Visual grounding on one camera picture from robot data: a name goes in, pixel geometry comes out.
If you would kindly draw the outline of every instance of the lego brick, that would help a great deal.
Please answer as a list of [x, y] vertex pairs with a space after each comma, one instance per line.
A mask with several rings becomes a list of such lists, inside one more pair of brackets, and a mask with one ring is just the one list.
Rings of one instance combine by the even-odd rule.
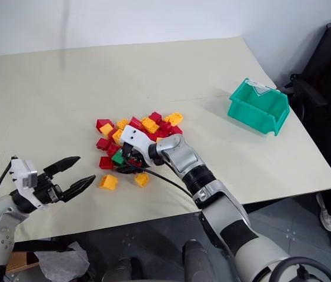
[[132, 119], [129, 122], [129, 125], [139, 130], [143, 129], [141, 121], [135, 117], [132, 117]]
[[101, 169], [113, 169], [113, 161], [110, 157], [101, 157], [99, 166]]
[[149, 133], [149, 132], [148, 132], [144, 127], [142, 128], [141, 132], [143, 132], [145, 135], [148, 136], [148, 133]]
[[114, 127], [114, 123], [112, 123], [110, 119], [98, 119], [97, 122], [96, 122], [96, 128], [97, 128], [97, 130], [100, 133], [102, 133], [101, 130], [100, 130], [100, 128], [102, 126], [106, 125], [107, 123], [110, 124], [112, 126], [112, 128]]
[[104, 134], [105, 137], [108, 137], [109, 133], [113, 130], [113, 127], [110, 124], [106, 124], [100, 127], [100, 132]]
[[117, 127], [120, 129], [120, 130], [124, 130], [125, 129], [125, 126], [129, 124], [129, 121], [127, 119], [122, 119], [120, 120], [118, 123], [117, 123]]
[[99, 188], [115, 190], [117, 183], [118, 183], [117, 177], [112, 176], [111, 174], [107, 174], [107, 175], [103, 176], [103, 178], [101, 178]]
[[120, 148], [121, 148], [120, 146], [111, 143], [106, 153], [108, 154], [109, 157], [112, 157]]
[[150, 119], [152, 119], [156, 124], [158, 125], [159, 122], [161, 122], [162, 117], [159, 113], [153, 112], [148, 116]]
[[143, 172], [143, 173], [138, 173], [135, 176], [135, 182], [138, 184], [140, 187], [144, 187], [147, 185], [149, 180], [148, 174]]
[[142, 125], [149, 133], [155, 133], [160, 127], [149, 117], [142, 119]]
[[165, 122], [170, 122], [172, 126], [176, 126], [180, 124], [180, 122], [183, 120], [183, 115], [181, 115], [178, 112], [172, 113], [170, 116], [166, 116], [163, 119]]
[[164, 138], [164, 137], [168, 137], [168, 133], [164, 132], [164, 131], [161, 131], [161, 130], [158, 130], [156, 131], [155, 133], [156, 135], [156, 138]]
[[172, 125], [170, 122], [160, 122], [160, 130], [168, 133], [170, 129], [172, 128]]
[[133, 165], [138, 166], [138, 167], [141, 167], [142, 166], [142, 162], [141, 161], [137, 161], [137, 160], [134, 160], [134, 159], [130, 159], [129, 160], [129, 163], [132, 163]]
[[171, 134], [182, 134], [182, 130], [178, 127], [178, 126], [173, 126], [171, 129], [170, 129], [170, 133]]
[[96, 147], [97, 149], [106, 151], [109, 148], [111, 141], [108, 139], [100, 138], [99, 142], [97, 142]]
[[155, 133], [147, 133], [148, 138], [150, 138], [152, 141], [156, 142], [157, 135]]
[[112, 142], [115, 143], [114, 139], [113, 139], [113, 134], [116, 133], [118, 130], [118, 128], [113, 128], [112, 131], [109, 132], [108, 134], [108, 139]]
[[119, 139], [121, 138], [122, 135], [122, 129], [118, 129], [113, 135], [112, 138], [114, 140], [114, 142], [116, 142], [117, 145], [121, 145], [121, 142], [119, 141]]
[[122, 166], [125, 164], [125, 160], [122, 157], [122, 150], [119, 149], [113, 156], [112, 156], [112, 161], [114, 162], [115, 165], [117, 166]]

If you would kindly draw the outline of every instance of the storage bin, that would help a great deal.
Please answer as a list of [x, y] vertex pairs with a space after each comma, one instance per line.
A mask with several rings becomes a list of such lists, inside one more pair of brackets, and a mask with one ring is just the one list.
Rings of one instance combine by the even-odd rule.
[[289, 114], [285, 94], [246, 78], [230, 97], [228, 116], [267, 134], [279, 134]]

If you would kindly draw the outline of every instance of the white sneaker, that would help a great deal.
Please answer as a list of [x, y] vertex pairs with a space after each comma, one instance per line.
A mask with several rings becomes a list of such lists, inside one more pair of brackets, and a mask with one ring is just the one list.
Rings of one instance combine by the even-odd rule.
[[316, 195], [318, 205], [320, 207], [320, 222], [322, 222], [323, 227], [331, 232], [331, 215], [327, 212], [327, 209], [325, 207], [325, 203], [323, 201], [321, 193], [317, 193]]

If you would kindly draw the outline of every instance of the tabletop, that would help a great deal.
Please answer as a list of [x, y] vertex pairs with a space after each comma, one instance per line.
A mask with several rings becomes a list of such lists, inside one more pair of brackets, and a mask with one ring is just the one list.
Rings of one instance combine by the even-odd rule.
[[[0, 56], [0, 175], [12, 155], [32, 160], [39, 172], [80, 156], [54, 178], [62, 189], [97, 175], [67, 204], [33, 212], [16, 241], [197, 211], [153, 176], [141, 188], [132, 175], [112, 172], [117, 189], [99, 189], [107, 171], [98, 166], [104, 152], [95, 146], [97, 119], [180, 112], [187, 142], [241, 203], [330, 189], [331, 168], [292, 111], [278, 136], [227, 116], [229, 96], [244, 78], [275, 87], [240, 37]], [[152, 169], [182, 184], [167, 167]], [[7, 177], [0, 195], [14, 188]]]

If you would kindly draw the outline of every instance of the pile of lego bricks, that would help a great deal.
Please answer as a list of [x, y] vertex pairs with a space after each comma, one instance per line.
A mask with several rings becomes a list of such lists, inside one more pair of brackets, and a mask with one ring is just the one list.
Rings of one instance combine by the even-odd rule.
[[[114, 170], [115, 168], [125, 165], [125, 160], [122, 157], [122, 144], [119, 139], [126, 125], [130, 125], [142, 132], [154, 142], [158, 142], [162, 138], [173, 134], [182, 134], [182, 130], [178, 124], [183, 120], [183, 116], [175, 112], [169, 116], [162, 118], [156, 112], [151, 113], [148, 117], [141, 121], [132, 117], [130, 121], [122, 119], [114, 125], [110, 119], [98, 119], [96, 123], [97, 130], [104, 135], [105, 138], [100, 138], [96, 147], [106, 152], [107, 156], [100, 158], [100, 168], [105, 170]], [[146, 186], [149, 177], [146, 173], [137, 173], [134, 177], [136, 184], [140, 187]], [[118, 184], [118, 178], [106, 174], [101, 179], [99, 187], [101, 189], [115, 190]]]

